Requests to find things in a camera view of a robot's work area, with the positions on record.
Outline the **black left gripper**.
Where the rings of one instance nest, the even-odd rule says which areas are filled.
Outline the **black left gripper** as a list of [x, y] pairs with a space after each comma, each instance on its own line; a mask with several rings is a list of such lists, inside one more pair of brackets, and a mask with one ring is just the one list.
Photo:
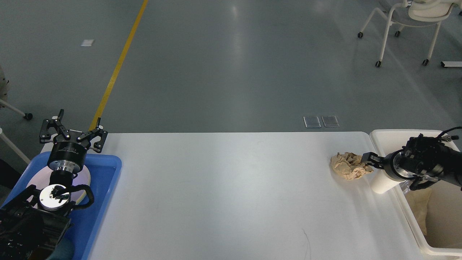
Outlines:
[[[61, 109], [56, 119], [44, 119], [39, 132], [41, 144], [53, 143], [48, 158], [48, 167], [52, 170], [80, 172], [83, 169], [88, 150], [102, 153], [108, 132], [101, 126], [101, 118], [97, 118], [95, 128], [82, 133], [77, 138], [71, 138], [69, 130], [61, 123], [64, 109]], [[49, 129], [54, 129], [56, 136], [51, 140]]]

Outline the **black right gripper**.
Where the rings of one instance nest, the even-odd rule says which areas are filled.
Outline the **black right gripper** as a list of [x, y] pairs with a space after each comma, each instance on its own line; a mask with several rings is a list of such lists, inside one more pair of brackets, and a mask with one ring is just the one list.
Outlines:
[[376, 169], [381, 169], [396, 181], [412, 180], [415, 175], [399, 166], [399, 162], [404, 155], [404, 150], [398, 150], [381, 157], [374, 152], [367, 152], [362, 155], [361, 163]]

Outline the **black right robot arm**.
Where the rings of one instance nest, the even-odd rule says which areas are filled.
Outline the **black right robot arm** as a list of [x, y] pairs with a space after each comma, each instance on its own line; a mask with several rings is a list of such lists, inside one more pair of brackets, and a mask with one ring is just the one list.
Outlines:
[[449, 135], [461, 126], [441, 131], [436, 137], [420, 133], [410, 137], [400, 150], [381, 157], [374, 152], [364, 153], [361, 162], [384, 171], [384, 176], [395, 182], [410, 180], [412, 191], [426, 189], [444, 181], [461, 187], [461, 152], [446, 146], [458, 135]]

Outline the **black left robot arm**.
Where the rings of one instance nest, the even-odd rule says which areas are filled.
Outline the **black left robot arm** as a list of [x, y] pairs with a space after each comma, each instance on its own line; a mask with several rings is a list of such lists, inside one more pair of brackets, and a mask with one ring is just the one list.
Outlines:
[[36, 250], [51, 255], [71, 226], [70, 214], [95, 201], [88, 184], [73, 181], [83, 170], [87, 152], [102, 152], [108, 132], [100, 118], [87, 132], [68, 130], [61, 123], [63, 115], [60, 110], [55, 119], [43, 120], [39, 133], [41, 144], [53, 144], [48, 185], [29, 185], [1, 207], [2, 260], [27, 260]]

